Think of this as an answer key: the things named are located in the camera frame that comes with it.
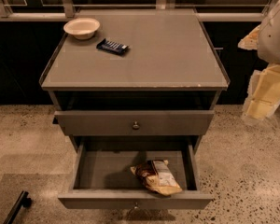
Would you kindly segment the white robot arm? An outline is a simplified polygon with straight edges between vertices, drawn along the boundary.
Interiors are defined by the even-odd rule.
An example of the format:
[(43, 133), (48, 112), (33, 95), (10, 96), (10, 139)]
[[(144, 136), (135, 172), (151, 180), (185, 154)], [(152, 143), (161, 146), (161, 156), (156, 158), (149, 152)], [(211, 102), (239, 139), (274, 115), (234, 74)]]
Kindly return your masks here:
[(271, 117), (280, 106), (280, 0), (238, 47), (254, 49), (268, 63), (262, 71), (255, 70), (249, 80), (242, 119), (252, 124)]

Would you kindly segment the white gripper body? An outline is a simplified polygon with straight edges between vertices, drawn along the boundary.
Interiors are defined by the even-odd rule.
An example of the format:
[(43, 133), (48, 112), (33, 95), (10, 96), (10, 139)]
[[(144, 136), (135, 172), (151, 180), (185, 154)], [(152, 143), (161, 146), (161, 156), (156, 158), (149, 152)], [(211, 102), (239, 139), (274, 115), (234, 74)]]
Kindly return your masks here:
[(280, 64), (270, 63), (262, 71), (255, 70), (249, 91), (249, 110), (275, 110), (280, 106)]

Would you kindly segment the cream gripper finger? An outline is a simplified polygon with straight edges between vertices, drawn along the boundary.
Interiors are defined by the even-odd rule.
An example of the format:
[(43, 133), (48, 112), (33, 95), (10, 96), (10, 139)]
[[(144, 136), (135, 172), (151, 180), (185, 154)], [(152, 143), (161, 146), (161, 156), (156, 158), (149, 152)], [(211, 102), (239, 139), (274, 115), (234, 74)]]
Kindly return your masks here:
[(240, 40), (238, 47), (246, 50), (257, 50), (259, 42), (259, 28), (258, 25), (248, 35)]
[(273, 115), (278, 105), (268, 102), (246, 99), (243, 106), (243, 120), (265, 120)]

